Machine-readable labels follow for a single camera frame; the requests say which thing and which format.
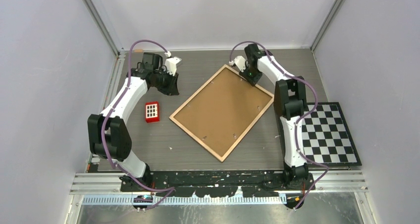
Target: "gray wooden table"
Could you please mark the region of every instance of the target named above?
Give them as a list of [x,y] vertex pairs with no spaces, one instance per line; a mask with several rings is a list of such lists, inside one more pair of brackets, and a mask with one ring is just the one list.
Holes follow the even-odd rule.
[[[182,58],[178,68],[179,96],[165,96],[156,88],[140,99],[128,120],[127,127],[133,142],[132,150],[151,170],[232,170],[232,169],[281,169],[283,157],[277,131],[274,109],[271,106],[255,126],[238,144],[230,156],[221,163],[194,141],[169,116],[202,86],[224,64],[228,64],[230,51],[189,51],[172,52]],[[324,88],[309,49],[289,49],[271,51],[277,62],[286,70],[307,80],[318,93],[320,102],[327,102]],[[244,55],[243,50],[234,56]],[[141,61],[142,53],[133,53],[133,66]],[[127,73],[126,56],[119,87]],[[263,76],[259,84],[274,93],[274,85]],[[308,102],[314,97],[307,89]],[[144,106],[146,102],[158,101],[160,122],[146,123]],[[109,163],[101,161],[99,170],[110,170]]]

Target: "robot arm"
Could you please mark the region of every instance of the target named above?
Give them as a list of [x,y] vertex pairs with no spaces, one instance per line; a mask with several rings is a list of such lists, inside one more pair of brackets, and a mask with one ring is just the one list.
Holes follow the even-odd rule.
[[[245,47],[247,59],[238,56],[234,59],[233,65],[239,68],[239,74],[252,85],[255,85],[262,74],[265,74],[275,86],[274,110],[285,163],[283,179],[287,185],[293,180],[306,178],[309,175],[307,162],[296,149],[294,134],[295,122],[304,114],[304,108],[307,106],[306,91],[303,83],[286,77],[278,70],[268,57],[271,57],[271,60],[285,73],[293,76],[275,61],[270,52],[268,53],[269,55],[266,55],[256,44],[250,44]],[[299,149],[304,154],[302,120],[298,123],[297,130]]]
[[142,62],[137,64],[137,68],[131,69],[129,89],[119,101],[118,106],[115,109],[112,108],[127,87],[128,78],[125,79],[123,87],[109,106],[100,114],[92,114],[88,118],[89,143],[92,154],[97,154],[106,159],[101,140],[101,127],[105,115],[109,111],[113,111],[106,124],[106,129],[109,129],[110,133],[105,134],[112,160],[136,178],[149,176],[148,165],[131,151],[131,138],[125,124],[135,105],[150,87],[156,87],[158,91],[165,95],[179,95],[176,68],[180,63],[180,58],[170,57],[166,59],[165,65],[162,65],[161,56],[153,53],[143,54]]

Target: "cable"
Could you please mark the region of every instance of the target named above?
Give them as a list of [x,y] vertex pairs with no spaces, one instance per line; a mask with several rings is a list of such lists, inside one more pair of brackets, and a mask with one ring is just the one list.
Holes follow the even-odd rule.
[[299,124],[299,122],[303,119],[303,118],[305,118],[306,116],[308,116],[309,114],[311,114],[315,109],[316,109],[316,107],[318,106],[318,96],[317,96],[317,94],[316,94],[316,91],[315,91],[315,89],[312,87],[312,85],[310,85],[307,81],[305,81],[305,80],[303,80],[303,79],[301,79],[301,78],[298,78],[298,77],[295,77],[295,76],[292,76],[292,75],[290,75],[290,74],[287,74],[287,73],[285,73],[285,71],[284,70],[282,70],[272,59],[271,59],[271,56],[269,55],[269,53],[268,53],[268,50],[263,46],[263,45],[261,45],[260,43],[258,43],[258,42],[253,42],[253,41],[244,41],[244,42],[240,42],[240,43],[238,43],[237,45],[235,45],[233,48],[232,48],[232,50],[230,51],[230,55],[229,55],[229,61],[232,61],[232,54],[233,54],[233,50],[235,50],[235,48],[237,48],[239,45],[241,45],[241,44],[244,44],[244,43],[254,43],[254,44],[257,44],[257,45],[259,45],[263,50],[264,50],[264,52],[265,52],[265,54],[267,55],[267,57],[268,57],[268,60],[270,60],[270,62],[271,62],[271,64],[272,65],[274,65],[274,67],[276,67],[284,76],[286,76],[286,77],[288,77],[288,78],[290,78],[290,79],[295,79],[295,80],[297,80],[297,81],[299,81],[299,82],[302,82],[302,83],[304,83],[311,91],[312,91],[312,93],[314,94],[314,98],[315,98],[315,104],[314,104],[314,107],[309,111],[309,112],[307,112],[306,114],[304,114],[304,115],[302,115],[302,116],[300,116],[297,120],[296,120],[296,122],[295,122],[295,144],[296,144],[296,151],[299,153],[299,155],[301,155],[306,161],[308,161],[308,162],[310,162],[310,163],[312,163],[312,164],[314,164],[314,165],[316,165],[316,166],[319,166],[319,167],[323,167],[323,168],[325,168],[325,172],[323,173],[323,174],[321,174],[321,176],[319,176],[313,183],[312,183],[312,185],[309,187],[309,189],[308,189],[308,191],[306,192],[306,193],[304,193],[304,195],[303,195],[303,197],[302,197],[302,199],[300,199],[300,201],[299,201],[299,203],[293,208],[295,211],[296,211],[296,207],[299,207],[300,206],[300,204],[304,201],[304,199],[306,198],[306,196],[309,194],[309,192],[312,190],[312,188],[315,186],[315,184],[322,178],[322,177],[324,177],[326,174],[327,174],[327,172],[328,172],[328,170],[329,170],[329,167],[328,166],[326,166],[326,165],[324,165],[324,164],[320,164],[320,163],[318,163],[318,162],[315,162],[315,161],[313,161],[313,160],[311,160],[311,159],[309,159],[309,158],[307,158],[302,152],[301,152],[301,150],[299,149],[299,143],[298,143],[298,130],[296,129],[296,127],[297,127],[297,125]]
[[115,111],[115,108],[117,107],[118,103],[121,101],[121,99],[124,97],[125,93],[127,93],[129,87],[130,87],[130,82],[131,82],[131,53],[133,52],[134,46],[136,46],[138,43],[140,42],[150,42],[153,43],[155,45],[158,45],[160,48],[162,48],[165,51],[165,54],[170,54],[170,52],[163,47],[161,44],[155,42],[155,41],[151,41],[151,40],[138,40],[135,43],[133,43],[133,45],[131,45],[130,47],[130,51],[128,52],[128,75],[127,75],[127,86],[125,87],[124,91],[121,93],[121,95],[119,96],[119,98],[116,100],[115,104],[112,106],[112,109],[109,110],[108,114],[105,116],[105,119],[102,123],[102,128],[101,128],[101,139],[102,139],[102,144],[104,145],[104,150],[106,153],[106,159],[109,161],[109,163],[111,164],[111,167],[113,169],[115,169],[116,167],[118,167],[121,171],[123,171],[124,173],[126,173],[130,178],[132,178],[139,186],[141,186],[142,188],[144,188],[145,190],[151,191],[151,192],[166,192],[168,191],[168,193],[162,198],[160,199],[157,203],[149,206],[146,208],[146,210],[152,209],[154,207],[156,207],[159,203],[161,203],[167,196],[169,196],[173,190],[175,189],[175,187],[170,187],[170,188],[166,188],[166,189],[154,189],[154,188],[149,188],[147,186],[145,186],[144,184],[142,184],[140,181],[138,181],[132,174],[130,174],[128,171],[126,171],[125,169],[123,169],[121,166],[119,166],[117,163],[114,163],[112,161],[111,158],[111,154],[109,153],[109,149],[108,146],[106,144],[106,139],[105,139],[105,126],[106,123],[109,119],[109,116],[111,116],[112,112]]

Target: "black square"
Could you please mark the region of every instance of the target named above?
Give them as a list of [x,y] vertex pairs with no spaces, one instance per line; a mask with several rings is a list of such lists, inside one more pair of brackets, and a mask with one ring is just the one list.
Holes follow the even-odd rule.
[[341,120],[339,117],[334,118],[334,122],[335,124],[343,124],[343,120]]
[[337,154],[337,149],[335,147],[328,147],[328,152],[331,155],[336,155]]
[[305,124],[308,124],[308,125],[313,125],[314,123],[312,122],[312,119],[310,119],[310,118],[305,118]]
[[329,132],[329,131],[325,131],[325,132],[324,132],[324,137],[325,137],[326,139],[332,139],[332,134],[331,134],[331,132]]
[[341,142],[341,139],[334,139],[333,141],[335,146],[343,146],[343,142]]
[[315,132],[308,132],[309,139],[316,140],[316,133]]
[[319,146],[327,146],[327,142],[324,139],[318,140]]
[[322,126],[321,125],[314,125],[314,129],[317,132],[321,132],[322,131]]
[[345,131],[339,131],[338,134],[340,134],[341,139],[349,138],[349,136],[347,135],[347,132],[345,132]]
[[309,140],[303,140],[303,147],[311,147],[311,142]]
[[320,118],[319,121],[321,124],[328,124],[328,121],[326,118]]
[[351,146],[345,146],[344,151],[346,152],[346,154],[353,154],[353,149]]
[[307,155],[306,158],[310,159],[311,161],[313,161],[315,159],[315,157],[313,155]]
[[329,155],[322,155],[322,159],[324,160],[324,163],[331,162],[331,157]]
[[338,159],[340,159],[340,162],[348,162],[346,155],[338,155]]
[[330,131],[338,131],[337,125],[328,125]]
[[312,152],[314,153],[314,155],[320,155],[321,149],[319,147],[312,147]]

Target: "floor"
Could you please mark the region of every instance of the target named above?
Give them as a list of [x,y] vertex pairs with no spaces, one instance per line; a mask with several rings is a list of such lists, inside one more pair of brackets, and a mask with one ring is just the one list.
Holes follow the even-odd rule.
[[156,211],[137,213],[127,206],[83,205],[78,223],[277,223],[359,224],[363,219],[354,193],[311,193],[303,208],[293,212],[283,205],[184,205],[158,206]]
[[[213,155],[169,120],[169,116],[185,102],[204,82],[229,61],[230,51],[173,52],[182,58],[178,68],[179,96],[165,96],[155,88],[140,99],[128,120],[127,127],[132,139],[132,150],[151,170],[229,170],[229,169],[282,169],[280,148],[274,109],[271,106],[260,118],[230,156],[221,163]],[[320,102],[327,102],[314,57],[309,49],[272,50],[276,60],[290,73],[301,75],[316,89]],[[243,50],[233,56],[244,55]],[[141,61],[141,53],[133,53],[133,65]],[[119,86],[127,73],[126,57]],[[274,86],[263,76],[259,84],[274,93]],[[307,100],[314,97],[307,89]],[[146,102],[160,103],[160,122],[146,123]],[[101,161],[98,170],[110,170],[109,163]]]

